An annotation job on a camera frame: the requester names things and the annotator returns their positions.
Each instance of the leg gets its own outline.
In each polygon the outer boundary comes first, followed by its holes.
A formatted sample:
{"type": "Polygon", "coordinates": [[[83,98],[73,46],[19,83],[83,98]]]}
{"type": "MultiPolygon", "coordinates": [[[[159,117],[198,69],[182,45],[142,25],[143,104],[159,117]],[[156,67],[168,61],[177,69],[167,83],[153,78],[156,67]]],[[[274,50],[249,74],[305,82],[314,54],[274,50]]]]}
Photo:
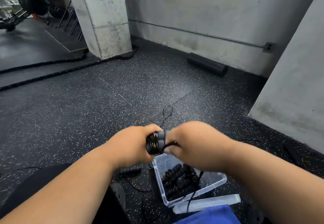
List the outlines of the leg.
{"type": "MultiPolygon", "coordinates": [[[[40,169],[18,185],[0,210],[0,219],[37,193],[47,183],[67,169],[71,164],[54,165],[40,169]]],[[[129,223],[126,213],[113,193],[111,187],[102,200],[93,224],[129,223]]]]}

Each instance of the blue cloth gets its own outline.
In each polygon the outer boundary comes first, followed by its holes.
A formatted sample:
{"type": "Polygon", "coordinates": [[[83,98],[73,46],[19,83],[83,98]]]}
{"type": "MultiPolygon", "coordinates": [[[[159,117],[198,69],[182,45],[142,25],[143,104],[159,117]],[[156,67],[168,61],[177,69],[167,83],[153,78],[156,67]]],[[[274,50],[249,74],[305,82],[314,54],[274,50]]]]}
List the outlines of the blue cloth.
{"type": "Polygon", "coordinates": [[[229,205],[209,207],[175,224],[240,224],[229,205]]]}

